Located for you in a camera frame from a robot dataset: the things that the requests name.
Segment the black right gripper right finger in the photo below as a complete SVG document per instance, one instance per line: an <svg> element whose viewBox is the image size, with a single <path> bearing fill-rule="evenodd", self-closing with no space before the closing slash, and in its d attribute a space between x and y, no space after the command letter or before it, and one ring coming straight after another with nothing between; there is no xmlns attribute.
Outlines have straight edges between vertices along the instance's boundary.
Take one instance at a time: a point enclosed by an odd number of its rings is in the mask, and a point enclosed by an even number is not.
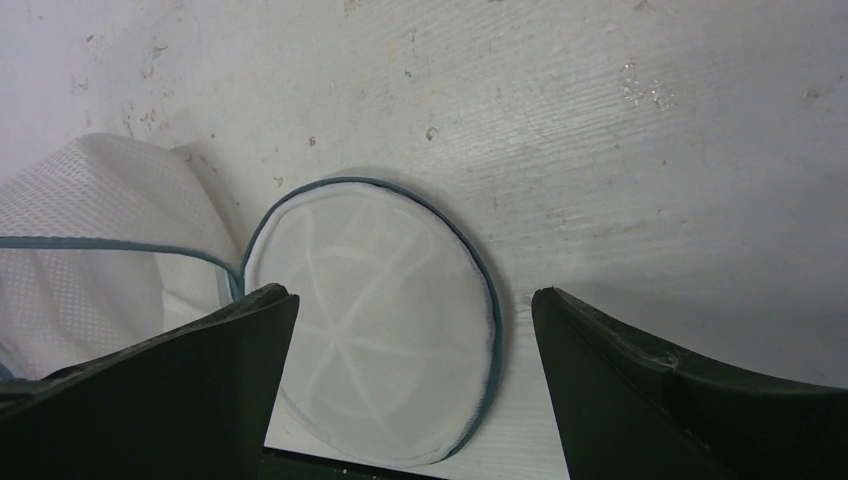
<svg viewBox="0 0 848 480"><path fill-rule="evenodd" d="M558 288L532 319L573 479L843 479L847 393L735 367Z"/></svg>

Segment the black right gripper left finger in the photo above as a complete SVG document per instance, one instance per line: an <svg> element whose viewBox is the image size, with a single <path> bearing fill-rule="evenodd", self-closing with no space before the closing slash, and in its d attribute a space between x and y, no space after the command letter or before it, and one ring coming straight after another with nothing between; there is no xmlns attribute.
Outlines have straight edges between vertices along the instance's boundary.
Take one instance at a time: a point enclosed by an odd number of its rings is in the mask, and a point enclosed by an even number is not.
<svg viewBox="0 0 848 480"><path fill-rule="evenodd" d="M1 385L5 479L253 479L300 299L270 284L185 326Z"/></svg>

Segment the white mesh cylindrical laundry bag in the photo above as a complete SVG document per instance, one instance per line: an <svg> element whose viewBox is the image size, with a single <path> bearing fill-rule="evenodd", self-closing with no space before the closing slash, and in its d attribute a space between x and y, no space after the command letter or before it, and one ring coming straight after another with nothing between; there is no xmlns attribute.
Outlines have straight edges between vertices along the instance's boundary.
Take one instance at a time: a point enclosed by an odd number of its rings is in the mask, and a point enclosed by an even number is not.
<svg viewBox="0 0 848 480"><path fill-rule="evenodd" d="M189 163L82 136L1 184L1 375L37 379L267 284L300 299L277 393L312 435L380 466L461 449L501 368L496 288L442 212L389 182L301 186L239 250Z"/></svg>

